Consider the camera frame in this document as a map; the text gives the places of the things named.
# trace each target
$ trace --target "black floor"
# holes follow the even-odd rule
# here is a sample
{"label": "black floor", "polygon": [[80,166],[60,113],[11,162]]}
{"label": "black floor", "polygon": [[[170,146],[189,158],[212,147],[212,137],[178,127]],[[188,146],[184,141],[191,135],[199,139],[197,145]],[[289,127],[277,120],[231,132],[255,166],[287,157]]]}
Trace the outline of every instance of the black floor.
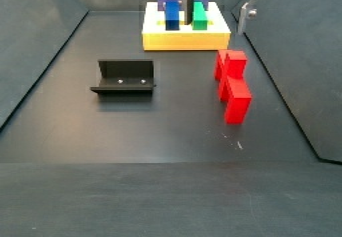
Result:
{"label": "black floor", "polygon": [[[312,161],[311,148],[243,37],[253,100],[240,126],[223,120],[215,52],[141,49],[142,14],[90,13],[0,136],[1,162]],[[150,100],[89,91],[98,59],[154,62]]]}
{"label": "black floor", "polygon": [[[141,18],[88,15],[0,133],[1,235],[340,236],[342,168],[316,161],[244,38],[253,100],[231,126],[215,53],[144,53]],[[97,59],[122,58],[154,61],[150,101],[89,91]]]}

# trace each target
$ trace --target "green block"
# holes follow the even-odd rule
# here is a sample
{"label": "green block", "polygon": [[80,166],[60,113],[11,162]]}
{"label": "green block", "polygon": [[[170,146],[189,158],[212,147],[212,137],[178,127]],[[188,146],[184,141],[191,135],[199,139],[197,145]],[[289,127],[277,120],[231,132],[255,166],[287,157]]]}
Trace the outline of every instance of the green block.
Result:
{"label": "green block", "polygon": [[192,20],[192,30],[207,30],[208,19],[204,10],[203,3],[200,1],[193,3],[193,20]]}

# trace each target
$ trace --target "stacked red blocks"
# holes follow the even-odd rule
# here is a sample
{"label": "stacked red blocks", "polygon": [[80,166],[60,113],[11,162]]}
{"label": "stacked red blocks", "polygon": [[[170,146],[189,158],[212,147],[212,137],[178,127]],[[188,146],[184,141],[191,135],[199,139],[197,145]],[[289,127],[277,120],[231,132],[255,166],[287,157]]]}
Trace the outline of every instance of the stacked red blocks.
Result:
{"label": "stacked red blocks", "polygon": [[215,79],[219,81],[219,99],[227,102],[224,120],[228,124],[243,123],[251,102],[251,92],[243,79],[245,63],[243,51],[217,51]]}

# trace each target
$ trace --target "black bracket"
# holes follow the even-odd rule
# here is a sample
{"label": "black bracket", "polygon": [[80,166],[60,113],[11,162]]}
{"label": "black bracket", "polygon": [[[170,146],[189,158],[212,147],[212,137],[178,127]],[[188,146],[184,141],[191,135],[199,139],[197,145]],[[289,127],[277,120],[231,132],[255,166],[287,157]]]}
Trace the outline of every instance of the black bracket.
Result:
{"label": "black bracket", "polygon": [[152,60],[98,60],[98,67],[101,80],[90,91],[98,94],[153,91]]}

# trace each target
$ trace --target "yellow block holder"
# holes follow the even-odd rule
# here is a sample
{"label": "yellow block holder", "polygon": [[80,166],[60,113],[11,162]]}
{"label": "yellow block holder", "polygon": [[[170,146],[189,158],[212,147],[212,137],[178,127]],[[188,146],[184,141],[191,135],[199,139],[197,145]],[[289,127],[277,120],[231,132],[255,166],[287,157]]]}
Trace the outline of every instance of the yellow block holder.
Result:
{"label": "yellow block holder", "polygon": [[141,31],[144,50],[227,49],[231,32],[215,2],[208,3],[205,13],[207,30],[192,30],[191,25],[182,25],[184,12],[180,11],[180,30],[165,31],[164,12],[157,11],[156,2],[146,2]]}

